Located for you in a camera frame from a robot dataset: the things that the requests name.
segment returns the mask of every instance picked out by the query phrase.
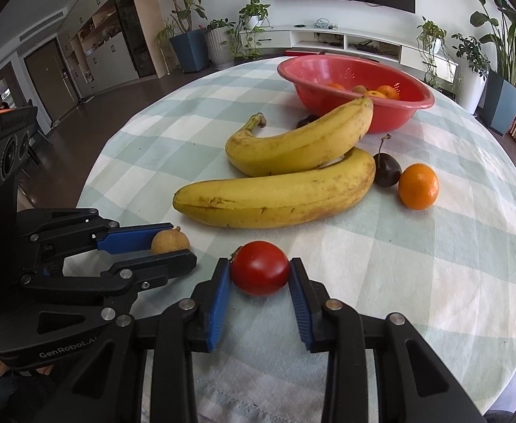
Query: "tv cabinet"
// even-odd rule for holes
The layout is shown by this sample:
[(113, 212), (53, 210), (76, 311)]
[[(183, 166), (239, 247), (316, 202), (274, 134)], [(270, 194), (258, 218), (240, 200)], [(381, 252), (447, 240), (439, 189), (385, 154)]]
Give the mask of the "tv cabinet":
[[(416, 41), (390, 38), (377, 33), (354, 29), (318, 29), (313, 26), (294, 27), (277, 25), (262, 27), (265, 31), (255, 33), (258, 49), (294, 48), (302, 50), (325, 50), (327, 52), (375, 59), (400, 68), (402, 66), (426, 71)], [(378, 52), (358, 49), (364, 43), (377, 48)], [(448, 60), (442, 53), (435, 55), (437, 76), (448, 83), (454, 82), (457, 63)]]

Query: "potted plant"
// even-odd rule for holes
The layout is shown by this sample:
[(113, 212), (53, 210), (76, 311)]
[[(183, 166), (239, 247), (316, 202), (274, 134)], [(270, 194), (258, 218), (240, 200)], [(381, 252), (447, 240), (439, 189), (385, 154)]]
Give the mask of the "potted plant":
[(196, 11), (203, 19), (205, 9), (201, 0), (171, 0), (174, 9), (171, 18), (180, 34), (170, 38), (170, 43), (180, 61), (184, 73), (198, 72), (209, 65), (204, 30), (193, 30), (191, 11)]
[(426, 65), (426, 72), (424, 74), (424, 83), (430, 87), (438, 85), (438, 76), (436, 71), (435, 55), (440, 52), (442, 47), (446, 48), (444, 39), (446, 38), (446, 30), (438, 27), (432, 20), (426, 20), (423, 17), (424, 24), (417, 28), (422, 29), (420, 35), (417, 37), (420, 56), (423, 58), (423, 63)]
[(460, 41), (457, 47), (453, 47), (457, 58), (467, 61), (459, 66), (460, 84), (456, 103), (473, 114), (487, 82), (489, 59), (481, 52), (481, 44), (474, 36), (464, 38), (457, 33), (452, 38)]
[(170, 44), (170, 38), (176, 35), (176, 25), (174, 22), (170, 22), (169, 19), (164, 22), (164, 27), (156, 34), (154, 38), (154, 45), (160, 53), (162, 54), (162, 58), (164, 59), (164, 64), (166, 65), (166, 70), (168, 74), (170, 74), (170, 66), (176, 67), (178, 65), (178, 59), (176, 54), (174, 53), (174, 49), (172, 48), (172, 44)]
[(228, 32), (233, 37), (232, 52), (236, 57), (245, 60), (260, 57), (258, 46), (262, 44), (256, 40), (256, 35), (265, 32), (262, 24), (268, 20), (269, 7), (268, 4), (260, 3), (260, 0), (250, 0), (250, 3), (238, 12), (238, 23)]
[(268, 8), (270, 5), (260, 3), (260, 0), (250, 0), (244, 8), (239, 11), (242, 16), (246, 30), (253, 30), (254, 27), (262, 27), (262, 24), (268, 19)]
[(469, 22), (474, 27), (489, 24), (493, 33), (482, 36), (481, 44), (494, 43), (497, 51), (497, 72), (489, 72), (483, 120), (505, 134), (516, 116), (516, 11), (507, 0), (494, 0), (501, 13), (501, 21), (493, 18), (485, 8), (485, 0), (478, 0), (483, 12), (474, 12)]
[(422, 29), (418, 41), (423, 44), (423, 49), (426, 51), (432, 51), (433, 54), (440, 52), (440, 48), (445, 45), (444, 39), (446, 38), (446, 30), (438, 27), (432, 20), (426, 20), (423, 16), (424, 24), (419, 25), (417, 28)]
[(233, 27), (234, 22), (229, 22), (228, 19), (213, 19), (205, 28), (209, 57), (218, 70), (233, 66), (234, 53), (231, 37)]

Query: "blue planter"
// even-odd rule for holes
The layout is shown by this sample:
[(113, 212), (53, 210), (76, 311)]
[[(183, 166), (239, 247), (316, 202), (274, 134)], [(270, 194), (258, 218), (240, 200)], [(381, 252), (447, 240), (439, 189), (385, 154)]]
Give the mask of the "blue planter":
[(170, 38), (170, 44), (184, 73), (194, 73), (209, 66), (204, 30), (192, 30)]
[(501, 135), (507, 133), (516, 116), (516, 87), (495, 72), (489, 72), (481, 116)]

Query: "tablecloth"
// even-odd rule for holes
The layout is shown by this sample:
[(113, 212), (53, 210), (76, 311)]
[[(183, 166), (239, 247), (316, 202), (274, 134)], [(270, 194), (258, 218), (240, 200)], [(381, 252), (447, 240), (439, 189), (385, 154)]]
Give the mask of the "tablecloth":
[[(78, 206), (122, 226), (170, 221), (198, 256), (189, 276), (141, 293), (132, 314), (160, 313), (210, 278), (218, 258), (267, 240), (301, 257), (311, 279), (359, 313), (403, 313), (487, 410), (516, 369), (516, 169), (453, 101), (435, 92), (435, 106), (385, 143), (403, 168), (434, 168), (441, 189), (428, 210), (407, 210), (396, 188), (378, 186), (349, 211), (280, 229), (213, 228), (172, 208), (174, 192), (188, 183), (243, 176), (223, 146), (251, 114), (268, 120), (260, 136), (294, 128), (308, 114), (276, 72), (282, 60), (198, 79), (139, 112), (104, 147)], [(376, 153), (380, 138), (367, 135), (358, 146)], [(90, 252), (67, 259), (65, 272), (95, 275), (111, 262)], [(220, 422), (319, 421), (326, 360), (300, 342), (287, 288), (268, 298), (234, 290), (216, 352), (194, 356), (198, 411)], [(369, 383), (376, 421), (373, 361)]]

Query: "blue gripper pad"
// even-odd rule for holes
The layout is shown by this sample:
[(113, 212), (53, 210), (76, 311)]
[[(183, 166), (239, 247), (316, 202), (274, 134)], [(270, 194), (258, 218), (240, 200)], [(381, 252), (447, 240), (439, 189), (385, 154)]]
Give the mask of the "blue gripper pad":
[(295, 319), (297, 320), (297, 328), (301, 341), (305, 344), (307, 350), (311, 351), (313, 345), (313, 328), (311, 320), (311, 312), (301, 287), (299, 274), (292, 259), (290, 261), (290, 278), (288, 284), (290, 286), (291, 301), (293, 302)]
[(170, 223), (121, 227), (109, 231), (103, 240), (98, 240), (97, 249), (107, 251), (109, 254), (149, 250), (154, 236), (172, 227)]
[(223, 322), (225, 321), (226, 309), (229, 305), (229, 294), (231, 293), (231, 265), (228, 260), (221, 268), (219, 283), (215, 291), (215, 300), (209, 312), (209, 331), (207, 335), (207, 347), (209, 352), (213, 351), (219, 339)]

